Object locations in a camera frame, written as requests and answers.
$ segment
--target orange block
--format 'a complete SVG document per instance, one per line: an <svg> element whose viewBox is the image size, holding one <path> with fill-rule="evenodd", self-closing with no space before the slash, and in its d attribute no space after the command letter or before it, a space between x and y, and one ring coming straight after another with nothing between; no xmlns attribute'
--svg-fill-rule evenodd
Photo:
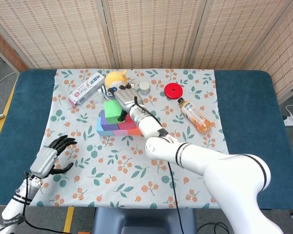
<svg viewBox="0 0 293 234"><path fill-rule="evenodd" d="M135 129L128 129L127 131L128 131L129 136L142 135L142 133L138 127L136 127Z"/></svg>

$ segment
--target white cap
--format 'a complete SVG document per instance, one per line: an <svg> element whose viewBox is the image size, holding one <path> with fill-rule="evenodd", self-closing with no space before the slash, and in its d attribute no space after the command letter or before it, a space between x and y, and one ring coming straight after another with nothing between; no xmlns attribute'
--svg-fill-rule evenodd
<svg viewBox="0 0 293 234"><path fill-rule="evenodd" d="M150 84L146 81L142 81L139 84L139 88L141 94L148 94L150 92Z"/></svg>

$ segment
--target white box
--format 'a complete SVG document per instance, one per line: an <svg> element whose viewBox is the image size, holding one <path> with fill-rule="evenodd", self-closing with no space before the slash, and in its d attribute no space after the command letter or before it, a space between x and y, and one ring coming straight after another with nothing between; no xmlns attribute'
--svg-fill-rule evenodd
<svg viewBox="0 0 293 234"><path fill-rule="evenodd" d="M81 86L69 95L69 102L75 108L76 105L82 105L87 101L101 85L104 84L105 77L100 73L93 74L88 80L86 80Z"/></svg>

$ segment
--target red bottle cap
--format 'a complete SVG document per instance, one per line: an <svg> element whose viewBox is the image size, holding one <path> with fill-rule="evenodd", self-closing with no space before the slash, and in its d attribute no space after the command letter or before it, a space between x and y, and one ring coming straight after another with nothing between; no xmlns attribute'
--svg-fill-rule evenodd
<svg viewBox="0 0 293 234"><path fill-rule="evenodd" d="M182 96L182 87L177 83L169 83L164 88L164 93L169 99L178 99Z"/></svg>

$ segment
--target stacked blocks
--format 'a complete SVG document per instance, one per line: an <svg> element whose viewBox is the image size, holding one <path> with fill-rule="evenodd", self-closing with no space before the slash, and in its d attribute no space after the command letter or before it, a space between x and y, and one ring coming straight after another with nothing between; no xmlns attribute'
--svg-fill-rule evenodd
<svg viewBox="0 0 293 234"><path fill-rule="evenodd" d="M100 136L131 136L142 135L135 122L127 114L124 122L117 119L122 109L116 100L104 102L104 110L98 117L97 132Z"/></svg>

